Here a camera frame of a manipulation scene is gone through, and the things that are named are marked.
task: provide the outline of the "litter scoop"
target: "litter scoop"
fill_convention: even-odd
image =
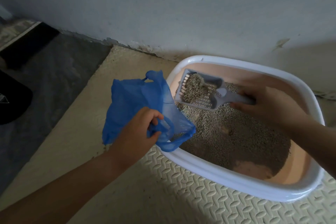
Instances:
[[[208,111],[215,111],[222,104],[230,102],[255,105],[255,99],[230,91],[222,78],[191,69],[184,70],[174,100]]]

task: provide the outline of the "person's right arm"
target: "person's right arm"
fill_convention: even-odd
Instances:
[[[255,98],[256,104],[231,103],[232,108],[282,130],[336,178],[335,130],[314,121],[283,91],[269,87],[245,87],[240,94]]]

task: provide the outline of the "litter box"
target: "litter box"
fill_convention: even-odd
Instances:
[[[324,125],[322,112],[313,92],[292,74],[240,60],[192,56],[181,61],[167,78],[173,96],[186,68],[219,76],[226,82],[241,86],[259,85],[282,90],[293,97],[318,123]],[[324,170],[317,162],[293,141],[282,169],[266,180],[225,169],[180,148],[162,154],[179,166],[219,184],[272,201],[292,202],[303,198],[320,184],[324,175]]]

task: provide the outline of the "dark gray floor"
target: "dark gray floor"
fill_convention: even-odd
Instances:
[[[0,194],[83,90],[110,49],[60,34],[21,71],[4,71],[29,87],[34,96],[21,117],[0,125]]]

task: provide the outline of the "beige mat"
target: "beige mat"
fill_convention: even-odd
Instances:
[[[0,209],[104,151],[114,78],[143,78],[177,63],[114,47],[38,151],[0,198]],[[69,223],[333,223],[336,182],[326,175],[308,198],[284,204],[252,197],[180,168],[154,146]]]

